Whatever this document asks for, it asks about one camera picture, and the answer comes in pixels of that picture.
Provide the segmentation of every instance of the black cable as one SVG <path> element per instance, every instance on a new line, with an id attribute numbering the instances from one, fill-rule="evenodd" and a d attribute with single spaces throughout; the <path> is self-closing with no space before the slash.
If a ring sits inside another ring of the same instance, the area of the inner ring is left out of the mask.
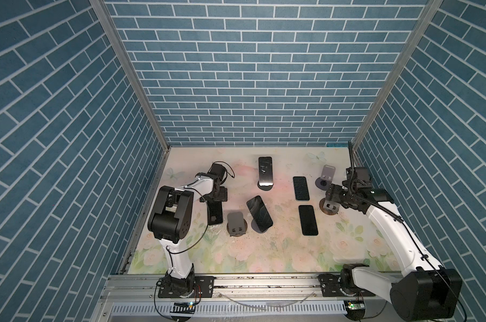
<path id="1" fill-rule="evenodd" d="M 225 163 L 225 164 L 227 164 L 227 165 L 229 166 L 229 168 L 231 168 L 231 170 L 232 170 L 232 167 L 230 166 L 230 164 L 228 164 L 228 163 L 226 163 L 226 162 L 224 162 L 224 161 L 215 161 L 215 162 L 213 162 L 213 163 L 216 163 L 216 162 Z M 226 173 L 227 173 L 228 175 L 230 175 L 232 178 L 235 178 L 235 177 L 236 177 L 236 174 L 235 174 L 234 170 L 232 170 L 232 173 L 233 173 L 234 175 L 231 175 L 231 174 L 229 174 L 228 172 L 226 172 Z M 203 198 L 203 199 L 205 200 L 204 196 L 203 196 L 203 195 L 202 195 L 202 194 L 201 194 L 201 193 L 200 193 L 198 190 L 196 190 L 195 188 L 186 188 L 186 187 L 184 187 L 183 189 L 191 189 L 191 190 L 195 190 L 195 191 L 196 191 L 196 192 L 197 192 L 197 193 L 200 195 L 200 198 Z M 167 247 L 167 248 L 166 248 L 166 250 L 167 250 L 167 251 L 168 251 L 168 253 L 170 254 L 170 257 L 171 257 L 171 254 L 175 254 L 175 255 L 176 255 L 176 254 L 182 254 L 182 253 L 184 253 L 184 252 L 188 251 L 189 249 L 191 249 L 191 248 L 195 247 L 195 246 L 196 246 L 196 245 L 197 245 L 197 244 L 198 244 L 198 243 L 199 243 L 199 242 L 202 240 L 202 238 L 204 238 L 204 235 L 205 235 L 205 233 L 207 232 L 208 227 L 209 227 L 209 224 L 208 224 L 208 223 L 209 223 L 209 214 L 208 214 L 208 222 L 207 222 L 207 223 L 206 223 L 206 225 L 205 225 L 205 230 L 204 230 L 204 232 L 203 232 L 202 236 L 201 236 L 201 237 L 200 237 L 200 238 L 197 240 L 197 242 L 196 242 L 196 243 L 194 243 L 194 244 L 193 244 L 191 247 L 189 247 L 189 248 L 187 248 L 187 249 L 185 249 L 185 250 L 179 251 L 179 252 L 177 252 L 177 253 L 173 253 L 173 252 L 171 252 L 171 251 L 168 249 L 168 247 Z"/>
<path id="2" fill-rule="evenodd" d="M 197 193 L 200 195 L 200 201 L 202 201 L 202 199 L 205 201 L 204 196 L 203 196 L 203 195 L 202 195 L 200 192 L 198 192 L 198 190 L 196 190 L 195 188 L 186 188 L 186 187 L 184 187 L 184 188 L 182 188 L 182 189 L 190 189 L 190 190 L 195 190 L 195 191 L 196 191 L 196 192 L 197 192 Z"/>
<path id="3" fill-rule="evenodd" d="M 431 262 L 429 262 L 427 260 L 427 258 L 425 258 L 426 262 L 431 266 L 431 268 L 433 268 L 433 270 L 436 272 L 436 274 L 438 274 L 438 276 L 440 276 L 441 280 L 444 281 L 445 285 L 449 288 L 449 290 L 451 291 L 451 293 L 454 295 L 454 297 L 458 300 L 458 303 L 459 303 L 459 306 L 462 307 L 462 311 L 463 311 L 463 316 L 464 316 L 464 319 L 463 319 L 463 322 L 467 322 L 467 312 L 465 311 L 465 307 L 463 306 L 462 302 L 459 300 L 459 296 L 456 295 L 456 293 L 454 293 L 454 291 L 452 290 L 451 286 L 447 283 L 447 281 L 444 279 L 444 277 L 440 274 L 439 271 L 436 270 L 436 268 L 433 266 L 433 264 L 431 264 Z"/>
<path id="4" fill-rule="evenodd" d="M 378 317 L 379 315 L 381 315 L 381 313 L 382 313 L 382 312 L 384 311 L 384 309 L 386 308 L 386 304 L 388 304 L 388 302 L 385 300 L 385 301 L 384 301 L 384 306 L 383 306 L 383 308 L 381 309 L 381 311 L 380 311 L 379 313 L 375 314 L 374 316 L 362 317 L 361 319 L 362 319 L 362 320 L 366 320 L 366 319 L 373 319 L 373 318 L 375 318 L 375 317 Z"/>
<path id="5" fill-rule="evenodd" d="M 354 168 L 354 154 L 352 153 L 352 142 L 351 141 L 349 141 L 348 146 L 349 146 L 349 158 L 350 158 L 350 167 L 351 167 L 351 175 L 350 175 L 350 180 L 349 180 L 350 184 L 349 184 L 349 187 L 348 187 L 349 188 L 348 191 L 350 192 L 350 196 L 352 198 L 354 198 L 354 199 L 360 200 L 360 201 L 362 201 L 364 203 L 368 203 L 371 206 L 374 206 L 374 207 L 376 207 L 378 209 L 381 209 L 382 211 L 386 212 L 388 215 L 390 215 L 391 217 L 393 217 L 395 221 L 398 221 L 398 222 L 402 223 L 402 225 L 406 229 L 407 234 L 409 235 L 409 238 L 412 240 L 412 242 L 414 243 L 415 247 L 417 247 L 418 252 L 422 255 L 421 259 L 422 260 L 425 260 L 431 266 L 431 268 L 433 268 L 433 270 L 440 276 L 441 280 L 443 280 L 443 282 L 445 283 L 445 285 L 447 286 L 447 288 L 454 295 L 454 297 L 456 298 L 456 300 L 458 300 L 458 303 L 461 306 L 462 311 L 463 311 L 463 314 L 464 314 L 463 322 L 467 322 L 467 312 L 465 311 L 465 307 L 463 306 L 462 302 L 459 300 L 459 296 L 456 295 L 456 293 L 454 293 L 454 291 L 451 289 L 451 286 L 447 283 L 447 281 L 444 279 L 444 277 L 440 274 L 439 271 L 437 271 L 437 269 L 433 266 L 433 264 L 431 264 L 431 262 L 428 259 L 429 256 L 427 254 L 424 254 L 422 252 L 422 250 L 420 249 L 420 247 L 418 247 L 417 243 L 415 242 L 415 239 L 413 238 L 413 235 L 411 234 L 410 230 L 408 229 L 408 227 L 407 227 L 406 223 L 404 222 L 404 220 L 402 219 L 402 217 L 399 216 L 399 215 L 397 215 L 397 214 L 395 214 L 393 211 L 391 211 L 391 210 L 383 207 L 382 205 L 380 205 L 380 204 L 372 201 L 372 200 L 369 200 L 367 198 L 363 198 L 361 196 L 358 196 L 358 195 L 354 195 L 353 194 L 353 192 L 352 192 L 352 186 L 353 186 L 354 175 L 355 175 L 356 170 Z"/>
<path id="6" fill-rule="evenodd" d="M 193 244 L 191 247 L 189 247 L 189 248 L 187 248 L 187 249 L 184 249 L 184 250 L 182 250 L 182 251 L 179 251 L 179 252 L 177 252 L 177 253 L 173 253 L 173 252 L 171 252 L 171 251 L 170 251 L 168 248 L 166 248 L 166 250 L 167 250 L 167 251 L 168 251 L 168 253 L 170 254 L 170 257 L 171 257 L 171 254 L 175 254 L 175 255 L 176 255 L 176 254 L 182 254 L 182 253 L 184 253 L 185 251 L 188 251 L 189 249 L 191 249 L 191 248 L 195 247 L 195 246 L 198 244 L 198 242 L 200 242 L 200 241 L 202 240 L 202 238 L 204 238 L 205 232 L 207 232 L 208 227 L 209 227 L 209 225 L 205 225 L 205 230 L 204 230 L 204 233 L 203 233 L 203 234 L 202 234 L 202 236 L 201 236 L 201 237 L 200 237 L 200 238 L 197 240 L 197 242 L 196 242 L 196 243 L 194 243 L 194 244 Z"/>
<path id="7" fill-rule="evenodd" d="M 198 190 L 196 190 L 195 188 L 184 188 L 184 189 L 192 189 L 192 190 L 195 190 L 196 192 L 198 192 Z M 198 244 L 198 243 L 199 243 L 199 242 L 202 240 L 202 238 L 204 238 L 204 235 L 205 235 L 205 233 L 207 232 L 208 227 L 209 227 L 209 224 L 208 224 L 208 223 L 209 223 L 209 214 L 208 214 L 208 222 L 205 224 L 205 230 L 204 230 L 204 233 L 203 233 L 203 234 L 202 234 L 202 236 L 201 236 L 201 237 L 200 237 L 200 238 L 197 240 L 197 242 L 196 242 L 196 243 L 194 243 L 194 244 L 193 244 L 191 247 L 189 247 L 189 248 L 187 248 L 187 249 L 185 249 L 185 250 L 179 251 L 179 252 L 177 252 L 177 253 L 173 253 L 173 252 L 171 252 L 171 251 L 169 250 L 169 246 L 166 246 L 166 250 L 167 250 L 167 251 L 168 251 L 168 253 L 170 254 L 170 257 L 171 257 L 171 254 L 175 254 L 175 255 L 176 255 L 176 254 L 182 254 L 182 253 L 184 253 L 184 252 L 188 251 L 189 249 L 191 249 L 191 248 L 195 247 L 195 246 L 196 246 L 196 245 L 197 245 L 197 244 Z"/>
<path id="8" fill-rule="evenodd" d="M 230 165 L 230 164 L 228 164 L 227 162 L 225 162 L 225 161 L 215 161 L 215 162 L 213 162 L 213 163 L 225 163 L 225 164 L 227 164 L 227 165 L 229 166 L 229 168 L 231 169 L 231 171 L 232 171 L 232 175 L 231 175 L 230 173 L 228 173 L 228 172 L 227 172 L 227 174 L 228 174 L 229 176 L 231 176 L 233 179 L 234 179 L 234 178 L 236 178 L 236 173 L 234 172 L 234 170 L 232 170 L 231 165 Z"/>
<path id="9" fill-rule="evenodd" d="M 159 310 L 157 309 L 157 304 L 155 303 L 155 296 L 156 296 L 156 294 L 157 294 L 157 286 L 160 286 L 160 285 L 159 285 L 159 283 L 160 283 L 160 282 L 161 282 L 161 281 L 162 281 L 162 280 L 163 280 L 165 277 L 166 277 L 166 276 L 161 277 L 161 278 L 160 278 L 160 279 L 159 279 L 159 280 L 158 280 L 158 281 L 155 283 L 155 289 L 153 290 L 153 306 L 155 307 L 155 311 L 156 311 L 157 313 L 159 313 L 159 315 L 160 315 L 160 316 L 162 316 L 163 318 L 168 319 L 168 320 L 170 320 L 170 321 L 175 321 L 175 322 L 178 322 L 178 321 L 179 321 L 179 318 L 177 318 L 177 320 L 175 320 L 175 319 L 172 319 L 172 318 L 170 318 L 170 317 L 167 317 L 167 316 L 162 315 L 162 314 L 161 314 L 161 312 L 159 312 Z"/>

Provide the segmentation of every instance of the cable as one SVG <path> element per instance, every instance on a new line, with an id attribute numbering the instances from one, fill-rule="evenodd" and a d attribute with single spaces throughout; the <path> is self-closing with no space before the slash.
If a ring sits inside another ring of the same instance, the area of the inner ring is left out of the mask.
<path id="1" fill-rule="evenodd" d="M 431 264 L 431 262 L 427 260 L 427 258 L 426 258 L 426 262 L 431 266 L 431 268 L 433 268 L 433 270 L 436 272 L 436 274 L 438 274 L 438 276 L 440 276 L 441 280 L 444 281 L 445 285 L 449 288 L 449 290 L 451 291 L 451 293 L 458 300 L 459 306 L 462 307 L 462 311 L 463 311 L 463 316 L 464 316 L 463 322 L 467 322 L 467 312 L 465 311 L 465 307 L 463 306 L 462 302 L 459 300 L 459 296 L 456 295 L 456 293 L 454 293 L 454 291 L 451 289 L 451 286 L 447 283 L 447 281 L 440 274 L 440 272 L 436 270 L 436 268 L 433 266 L 433 264 Z"/>
<path id="2" fill-rule="evenodd" d="M 236 178 L 236 173 L 234 172 L 234 170 L 232 170 L 231 165 L 230 165 L 230 164 L 228 164 L 227 162 L 225 162 L 225 161 L 215 161 L 215 162 L 213 162 L 213 163 L 225 163 L 225 164 L 227 164 L 227 165 L 229 166 L 229 168 L 231 169 L 231 171 L 232 171 L 232 175 L 231 175 L 230 173 L 228 173 L 228 172 L 227 172 L 227 174 L 228 174 L 229 176 L 231 176 L 233 179 L 234 179 L 234 178 Z"/>
<path id="3" fill-rule="evenodd" d="M 172 319 L 172 318 L 170 318 L 170 317 L 167 317 L 167 316 L 162 315 L 162 313 L 161 313 L 161 312 L 159 312 L 159 310 L 157 309 L 157 304 L 155 303 L 155 296 L 156 296 L 156 294 L 157 294 L 157 286 L 160 286 L 160 284 L 159 284 L 159 283 L 160 283 L 160 282 L 161 282 L 161 281 L 162 281 L 162 280 L 163 280 L 165 277 L 166 277 L 166 276 L 161 277 L 161 278 L 160 278 L 160 279 L 159 279 L 159 280 L 158 280 L 158 281 L 155 283 L 155 289 L 153 290 L 153 306 L 155 307 L 155 311 L 156 311 L 157 313 L 159 313 L 159 315 L 160 315 L 160 316 L 162 316 L 163 318 L 168 319 L 168 320 L 170 320 L 170 321 L 175 321 L 175 322 L 178 322 L 178 321 L 179 321 L 179 318 L 177 318 L 177 320 L 175 320 L 175 319 Z"/>
<path id="4" fill-rule="evenodd" d="M 179 252 L 173 253 L 173 252 L 171 252 L 171 251 L 169 250 L 169 248 L 168 248 L 169 246 L 166 246 L 166 250 L 167 250 L 167 251 L 168 251 L 168 253 L 170 254 L 170 257 L 171 257 L 171 254 L 175 254 L 175 255 L 176 255 L 176 254 L 182 254 L 182 253 L 184 253 L 184 252 L 188 251 L 189 249 L 191 249 L 191 248 L 195 247 L 195 246 L 196 246 L 196 245 L 197 245 L 197 244 L 198 244 L 198 243 L 199 243 L 199 242 L 202 240 L 202 238 L 204 238 L 205 232 L 207 232 L 208 227 L 209 227 L 209 225 L 205 225 L 205 230 L 204 230 L 204 233 L 202 234 L 202 236 L 201 236 L 201 237 L 200 237 L 200 238 L 197 240 L 197 242 L 196 242 L 196 243 L 194 243 L 194 244 L 193 244 L 191 247 L 189 247 L 189 248 L 187 248 L 187 249 L 184 249 L 184 250 L 182 250 L 182 251 L 179 251 Z"/>
<path id="5" fill-rule="evenodd" d="M 241 303 L 241 302 L 238 302 L 238 301 L 236 301 L 236 300 L 231 299 L 230 297 L 228 297 L 228 296 L 227 296 L 227 295 L 225 295 L 225 294 L 221 294 L 221 293 L 219 293 L 219 294 L 220 294 L 221 296 L 223 296 L 223 297 L 226 297 L 228 300 L 230 300 L 230 301 L 234 302 L 235 304 L 239 304 L 239 305 L 241 305 L 241 306 L 246 306 L 246 307 L 248 307 L 248 308 L 252 308 L 252 309 L 256 309 L 256 310 L 262 310 L 262 311 L 266 311 L 266 309 L 265 309 L 265 308 L 261 308 L 261 307 L 259 307 L 259 306 L 253 306 L 253 305 L 248 305 L 248 304 L 245 304 L 245 303 Z"/>
<path id="6" fill-rule="evenodd" d="M 205 198 L 204 198 L 204 195 L 202 195 L 200 192 L 198 192 L 198 190 L 196 190 L 195 188 L 186 188 L 186 186 L 184 186 L 182 189 L 189 189 L 189 190 L 195 190 L 199 195 L 200 195 L 200 199 L 203 199 L 205 201 Z"/>
<path id="7" fill-rule="evenodd" d="M 422 260 L 425 260 L 431 266 L 431 268 L 433 268 L 433 270 L 438 274 L 438 276 L 440 276 L 441 280 L 445 283 L 445 285 L 447 286 L 447 288 L 451 291 L 451 293 L 454 295 L 454 297 L 458 301 L 459 306 L 461 306 L 462 311 L 463 311 L 463 315 L 464 315 L 463 322 L 467 322 L 467 312 L 465 311 L 465 307 L 463 306 L 462 302 L 459 300 L 459 296 L 456 295 L 456 293 L 454 293 L 454 291 L 451 289 L 451 286 L 447 283 L 447 281 L 444 279 L 444 277 L 433 266 L 433 264 L 431 264 L 431 262 L 428 259 L 429 256 L 427 254 L 424 254 L 422 252 L 422 250 L 420 249 L 420 247 L 418 247 L 418 244 L 415 242 L 415 239 L 413 238 L 413 235 L 411 234 L 410 230 L 408 229 L 408 227 L 407 227 L 406 223 L 404 222 L 404 220 L 402 219 L 402 217 L 399 216 L 399 215 L 397 215 L 397 214 L 395 214 L 393 211 L 391 211 L 391 210 L 383 207 L 382 205 L 380 205 L 380 204 L 372 201 L 372 200 L 369 200 L 367 198 L 363 198 L 361 196 L 357 196 L 357 195 L 354 195 L 353 194 L 353 192 L 352 192 L 352 186 L 353 186 L 353 183 L 354 183 L 354 175 L 355 175 L 356 170 L 354 168 L 354 154 L 352 153 L 352 141 L 349 141 L 348 142 L 348 146 L 349 146 L 349 158 L 350 158 L 350 167 L 351 167 L 351 169 L 350 169 L 351 175 L 350 175 L 350 180 L 349 180 L 350 183 L 349 183 L 349 187 L 348 187 L 349 188 L 350 196 L 353 197 L 354 199 L 360 200 L 360 201 L 362 201 L 364 203 L 368 203 L 371 206 L 374 206 L 374 207 L 376 207 L 378 209 L 381 209 L 382 211 L 386 212 L 388 215 L 392 216 L 394 218 L 394 220 L 402 223 L 402 225 L 406 229 L 407 234 L 409 235 L 409 238 L 412 240 L 412 242 L 414 243 L 415 247 L 417 247 L 418 252 L 422 255 L 421 259 Z"/>

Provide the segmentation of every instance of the phone screen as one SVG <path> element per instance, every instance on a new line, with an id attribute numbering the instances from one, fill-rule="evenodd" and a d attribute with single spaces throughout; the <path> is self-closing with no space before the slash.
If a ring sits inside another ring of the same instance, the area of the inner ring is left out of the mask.
<path id="1" fill-rule="evenodd" d="M 299 206 L 300 226 L 304 236 L 318 235 L 318 226 L 316 225 L 315 210 L 313 206 Z"/>

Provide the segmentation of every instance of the black mounting plate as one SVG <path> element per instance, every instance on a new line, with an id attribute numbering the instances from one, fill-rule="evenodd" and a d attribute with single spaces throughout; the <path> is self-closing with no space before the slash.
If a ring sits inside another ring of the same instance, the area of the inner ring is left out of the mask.
<path id="1" fill-rule="evenodd" d="M 213 297 L 213 287 L 214 287 L 214 276 L 195 276 L 194 288 L 200 286 L 200 292 L 202 297 L 211 298 Z M 158 297 L 159 298 L 182 298 L 178 294 L 169 294 L 171 291 L 170 285 L 162 285 L 159 288 Z M 194 298 L 195 293 L 192 293 L 189 298 Z"/>
<path id="2" fill-rule="evenodd" d="M 339 276 L 331 273 L 324 273 L 318 275 L 318 281 L 322 289 L 323 297 L 335 297 L 335 296 L 349 296 L 342 292 L 342 288 L 339 284 Z M 362 296 L 375 296 L 374 293 L 361 289 Z"/>

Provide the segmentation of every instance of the aluminum frame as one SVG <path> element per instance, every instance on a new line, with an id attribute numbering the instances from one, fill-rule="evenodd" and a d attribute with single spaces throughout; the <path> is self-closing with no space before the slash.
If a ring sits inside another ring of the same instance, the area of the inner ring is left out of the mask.
<path id="1" fill-rule="evenodd" d="M 139 103 L 141 104 L 141 107 L 143 108 L 143 111 L 147 116 L 148 121 L 150 122 L 150 125 L 152 126 L 152 129 L 155 132 L 157 139 L 161 143 L 164 151 L 169 151 L 170 145 L 166 141 L 166 137 L 164 136 L 164 133 L 159 126 L 157 117 L 155 116 L 150 101 L 148 100 L 148 97 L 144 92 L 143 85 L 141 85 L 141 82 L 139 81 L 136 70 L 134 69 L 132 62 L 130 61 L 129 54 L 125 50 L 123 42 L 121 41 L 121 37 L 119 37 L 111 14 L 109 13 L 107 6 L 105 5 L 105 1 L 89 0 L 89 2 L 91 2 L 92 9 L 98 17 L 98 21 L 100 22 L 103 31 L 105 31 L 105 35 L 107 35 L 109 42 L 111 42 L 114 53 L 116 54 L 116 57 L 121 64 L 121 67 L 125 71 L 126 77 L 129 80 L 130 85 L 134 90 L 134 93 L 136 93 L 137 100 L 139 100 Z"/>
<path id="2" fill-rule="evenodd" d="M 353 139 L 354 149 L 357 150 L 366 133 L 368 132 L 368 129 L 370 128 L 370 126 L 372 126 L 375 117 L 377 116 L 377 114 L 379 114 L 379 111 L 381 111 L 383 104 L 386 101 L 386 98 L 391 93 L 391 90 L 394 88 L 397 79 L 404 70 L 404 67 L 409 61 L 409 58 L 415 51 L 418 42 L 420 42 L 420 39 L 422 39 L 424 32 L 426 32 L 427 27 L 429 27 L 429 23 L 431 22 L 431 20 L 433 20 L 433 17 L 440 8 L 442 2 L 443 0 L 428 0 L 426 6 L 422 10 L 422 12 L 420 12 L 420 16 L 417 20 L 415 28 L 413 28 L 413 31 L 409 34 L 406 43 L 402 48 L 401 53 L 399 54 L 399 57 L 395 61 L 393 68 L 386 77 L 383 87 L 381 87 L 381 89 L 377 93 L 375 101 L 370 107 L 367 116 L 365 117 L 365 119 L 363 119 L 363 123 L 361 124 L 360 129 Z"/>
<path id="3" fill-rule="evenodd" d="M 168 161 L 169 155 L 170 150 L 165 151 L 162 154 L 161 160 L 159 161 L 159 167 L 157 168 L 157 171 L 153 176 L 152 183 L 150 184 L 150 189 L 144 200 L 141 212 L 137 217 L 136 225 L 134 226 L 134 230 L 132 232 L 132 235 L 130 236 L 129 243 L 126 246 L 120 266 L 117 269 L 117 272 L 119 274 L 126 274 L 128 272 L 128 265 L 130 265 L 129 261 L 133 256 L 132 252 L 135 251 L 137 243 L 139 242 L 139 237 L 141 236 L 141 232 L 143 231 L 143 227 L 146 224 L 147 214 L 150 211 L 150 207 L 152 207 L 153 198 L 155 196 L 157 188 L 159 187 L 159 182 L 161 180 L 162 173 L 164 172 L 164 168 L 166 166 L 166 162 Z"/>
<path id="4" fill-rule="evenodd" d="M 292 301 L 303 300 L 315 304 L 323 300 L 349 300 L 349 297 L 323 297 L 318 281 L 320 273 L 262 273 L 262 274 L 199 274 L 215 277 L 212 298 L 202 302 L 230 301 Z M 110 275 L 98 300 L 92 322 L 107 322 L 116 303 L 153 302 L 155 284 L 163 275 Z M 367 316 L 381 311 L 384 300 L 380 297 L 364 297 Z M 169 302 L 167 298 L 156 298 L 156 303 Z"/>

